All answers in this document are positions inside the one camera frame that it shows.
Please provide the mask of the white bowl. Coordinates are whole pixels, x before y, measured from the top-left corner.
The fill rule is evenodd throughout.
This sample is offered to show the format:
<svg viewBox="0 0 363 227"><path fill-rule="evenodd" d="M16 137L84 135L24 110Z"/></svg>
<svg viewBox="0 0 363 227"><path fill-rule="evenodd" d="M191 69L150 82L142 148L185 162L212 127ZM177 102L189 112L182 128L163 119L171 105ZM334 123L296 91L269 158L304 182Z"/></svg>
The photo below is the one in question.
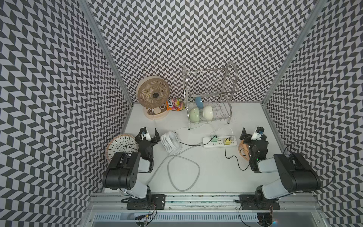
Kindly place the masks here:
<svg viewBox="0 0 363 227"><path fill-rule="evenodd" d="M212 108L211 105L203 107L202 117L207 121L212 121L213 120L213 108Z"/></svg>

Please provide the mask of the green bowl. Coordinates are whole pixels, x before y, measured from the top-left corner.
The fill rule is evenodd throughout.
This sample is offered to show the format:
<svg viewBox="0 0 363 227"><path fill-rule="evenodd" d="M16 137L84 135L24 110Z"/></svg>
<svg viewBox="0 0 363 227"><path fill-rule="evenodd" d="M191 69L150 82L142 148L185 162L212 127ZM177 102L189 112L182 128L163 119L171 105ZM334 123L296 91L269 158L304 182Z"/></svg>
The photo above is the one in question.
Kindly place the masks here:
<svg viewBox="0 0 363 227"><path fill-rule="evenodd" d="M200 122L200 117L201 117L201 113L200 113L200 109L198 107L195 107L190 110L190 120L192 123Z"/></svg>

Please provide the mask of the green plug adapter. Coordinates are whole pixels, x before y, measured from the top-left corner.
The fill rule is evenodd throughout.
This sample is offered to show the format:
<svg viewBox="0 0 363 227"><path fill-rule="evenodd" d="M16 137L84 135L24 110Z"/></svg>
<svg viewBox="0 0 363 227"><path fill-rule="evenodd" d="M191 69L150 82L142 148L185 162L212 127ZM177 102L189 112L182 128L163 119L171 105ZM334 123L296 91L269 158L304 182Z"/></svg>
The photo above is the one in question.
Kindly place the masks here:
<svg viewBox="0 0 363 227"><path fill-rule="evenodd" d="M215 135L212 139L211 142L217 142L218 141L218 137Z"/></svg>

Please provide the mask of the colourful snack bag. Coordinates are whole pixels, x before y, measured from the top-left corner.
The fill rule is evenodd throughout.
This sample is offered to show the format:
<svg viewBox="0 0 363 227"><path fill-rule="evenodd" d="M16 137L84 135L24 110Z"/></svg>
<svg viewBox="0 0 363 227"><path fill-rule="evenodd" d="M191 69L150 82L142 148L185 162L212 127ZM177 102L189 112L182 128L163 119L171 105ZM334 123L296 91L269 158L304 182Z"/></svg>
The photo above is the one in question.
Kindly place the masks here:
<svg viewBox="0 0 363 227"><path fill-rule="evenodd" d="M167 111L181 111L185 107L184 101L181 98L169 98L166 102Z"/></svg>

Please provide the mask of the white power strip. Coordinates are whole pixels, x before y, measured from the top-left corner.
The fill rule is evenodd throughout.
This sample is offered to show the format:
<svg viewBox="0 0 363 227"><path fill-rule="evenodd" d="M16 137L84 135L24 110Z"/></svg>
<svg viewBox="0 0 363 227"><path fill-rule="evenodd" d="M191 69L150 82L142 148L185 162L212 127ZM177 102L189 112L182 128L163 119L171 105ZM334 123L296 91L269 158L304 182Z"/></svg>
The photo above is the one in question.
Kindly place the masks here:
<svg viewBox="0 0 363 227"><path fill-rule="evenodd" d="M224 141L226 138L231 137L232 138L232 144L231 145L224 145ZM238 145L238 141L235 136L218 136L217 142L211 142L212 137L204 137L202 139L203 147L204 148L223 148L226 147L235 147Z"/></svg>

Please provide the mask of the small white desk fan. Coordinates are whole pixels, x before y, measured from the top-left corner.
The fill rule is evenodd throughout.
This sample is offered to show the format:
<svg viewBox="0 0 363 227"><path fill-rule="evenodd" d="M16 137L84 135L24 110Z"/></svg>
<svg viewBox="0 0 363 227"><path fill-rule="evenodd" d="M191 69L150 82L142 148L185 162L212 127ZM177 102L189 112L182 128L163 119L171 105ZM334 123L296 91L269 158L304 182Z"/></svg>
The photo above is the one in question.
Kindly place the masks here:
<svg viewBox="0 0 363 227"><path fill-rule="evenodd" d="M176 134L172 131L163 134L160 140L163 149L169 154L175 153L181 148Z"/></svg>

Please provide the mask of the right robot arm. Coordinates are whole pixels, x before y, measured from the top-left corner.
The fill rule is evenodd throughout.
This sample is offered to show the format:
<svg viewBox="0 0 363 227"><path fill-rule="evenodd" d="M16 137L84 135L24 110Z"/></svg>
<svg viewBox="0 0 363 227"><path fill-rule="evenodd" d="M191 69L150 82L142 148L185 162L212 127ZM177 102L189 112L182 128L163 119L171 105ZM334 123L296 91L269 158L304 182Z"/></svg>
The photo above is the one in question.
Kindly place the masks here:
<svg viewBox="0 0 363 227"><path fill-rule="evenodd" d="M279 178L260 185L254 195L242 195L242 208L252 205L256 210L272 208L278 199L294 193L312 192L322 188L321 180L308 161L299 153L275 154L267 158L268 141L264 128L257 127L253 134L242 130L240 140L251 170L256 174L278 173Z"/></svg>

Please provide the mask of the patterned woven basket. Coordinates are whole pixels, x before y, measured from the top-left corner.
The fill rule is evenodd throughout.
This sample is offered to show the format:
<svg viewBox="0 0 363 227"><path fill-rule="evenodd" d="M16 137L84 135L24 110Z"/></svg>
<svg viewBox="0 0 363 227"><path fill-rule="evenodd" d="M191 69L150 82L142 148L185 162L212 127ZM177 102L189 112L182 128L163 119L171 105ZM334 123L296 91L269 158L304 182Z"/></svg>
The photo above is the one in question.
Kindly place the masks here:
<svg viewBox="0 0 363 227"><path fill-rule="evenodd" d="M117 152L124 152L127 154L138 152L139 146L135 138L130 134L121 134L114 137L106 147L105 156L110 163L114 154Z"/></svg>

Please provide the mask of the blue cup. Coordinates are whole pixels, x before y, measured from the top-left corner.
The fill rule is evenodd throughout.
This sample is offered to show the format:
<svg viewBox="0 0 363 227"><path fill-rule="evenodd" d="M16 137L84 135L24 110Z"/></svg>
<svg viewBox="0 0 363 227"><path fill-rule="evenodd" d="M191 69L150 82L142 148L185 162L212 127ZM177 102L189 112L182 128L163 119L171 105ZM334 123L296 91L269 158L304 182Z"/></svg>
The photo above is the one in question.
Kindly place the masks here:
<svg viewBox="0 0 363 227"><path fill-rule="evenodd" d="M203 101L202 101L202 98L200 96L195 97L195 103L196 103L196 106L199 109L203 109L204 108Z"/></svg>

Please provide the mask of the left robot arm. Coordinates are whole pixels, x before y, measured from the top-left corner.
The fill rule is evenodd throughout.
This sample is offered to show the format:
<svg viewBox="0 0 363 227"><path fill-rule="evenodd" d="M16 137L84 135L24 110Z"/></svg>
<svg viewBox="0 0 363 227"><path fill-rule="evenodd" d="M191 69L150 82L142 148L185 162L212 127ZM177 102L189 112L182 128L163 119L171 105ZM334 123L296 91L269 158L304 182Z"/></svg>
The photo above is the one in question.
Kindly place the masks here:
<svg viewBox="0 0 363 227"><path fill-rule="evenodd" d="M129 202L151 205L151 189L138 180L138 174L152 172L154 146L158 142L158 131L152 137L146 127L136 137L122 134L113 138L106 148L109 165L103 175L103 187L130 196Z"/></svg>

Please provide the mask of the beige bear desk fan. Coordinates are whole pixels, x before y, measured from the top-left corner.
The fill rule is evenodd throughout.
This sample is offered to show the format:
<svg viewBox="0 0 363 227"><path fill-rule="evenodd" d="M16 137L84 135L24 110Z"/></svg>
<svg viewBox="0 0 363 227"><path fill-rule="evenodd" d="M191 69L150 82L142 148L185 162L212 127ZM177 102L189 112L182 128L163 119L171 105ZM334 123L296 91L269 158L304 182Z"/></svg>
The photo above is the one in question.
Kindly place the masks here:
<svg viewBox="0 0 363 227"><path fill-rule="evenodd" d="M169 114L167 110L169 96L169 85L158 76L144 78L136 89L136 97L143 106L144 115L151 120L160 120Z"/></svg>

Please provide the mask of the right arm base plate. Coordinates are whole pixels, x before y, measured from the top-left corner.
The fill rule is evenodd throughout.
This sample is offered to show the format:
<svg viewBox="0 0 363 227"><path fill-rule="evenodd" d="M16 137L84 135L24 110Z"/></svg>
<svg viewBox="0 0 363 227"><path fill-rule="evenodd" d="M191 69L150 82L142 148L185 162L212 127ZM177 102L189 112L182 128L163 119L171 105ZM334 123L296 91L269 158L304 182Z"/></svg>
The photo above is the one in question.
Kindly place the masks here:
<svg viewBox="0 0 363 227"><path fill-rule="evenodd" d="M235 202L242 205L242 210L278 211L281 209L278 200L267 200L264 197L257 199L252 194L241 194Z"/></svg>

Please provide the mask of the metal dish rack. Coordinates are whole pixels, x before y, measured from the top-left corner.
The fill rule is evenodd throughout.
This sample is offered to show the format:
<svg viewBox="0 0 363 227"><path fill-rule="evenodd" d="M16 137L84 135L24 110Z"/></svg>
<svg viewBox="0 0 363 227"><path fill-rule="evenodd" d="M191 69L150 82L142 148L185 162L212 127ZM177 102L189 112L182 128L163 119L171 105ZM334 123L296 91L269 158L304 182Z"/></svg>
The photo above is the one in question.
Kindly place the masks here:
<svg viewBox="0 0 363 227"><path fill-rule="evenodd" d="M232 61L222 68L187 70L185 66L182 67L183 98L189 130L193 124L215 121L226 121L230 124L233 115L232 100L234 94L238 92L238 79L238 67ZM197 107L195 97L198 96L202 98L204 106L212 106L212 121L205 120L200 109L200 122L191 122L190 110Z"/></svg>

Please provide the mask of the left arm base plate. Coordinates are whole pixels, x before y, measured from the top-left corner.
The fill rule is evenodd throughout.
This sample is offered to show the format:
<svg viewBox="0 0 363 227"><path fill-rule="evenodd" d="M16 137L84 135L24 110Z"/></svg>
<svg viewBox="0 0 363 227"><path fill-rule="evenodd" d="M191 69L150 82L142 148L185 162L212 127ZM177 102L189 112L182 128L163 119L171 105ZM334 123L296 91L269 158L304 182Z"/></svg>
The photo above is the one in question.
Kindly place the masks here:
<svg viewBox="0 0 363 227"><path fill-rule="evenodd" d="M152 194L145 199L129 198L127 202L127 210L164 210L165 194Z"/></svg>

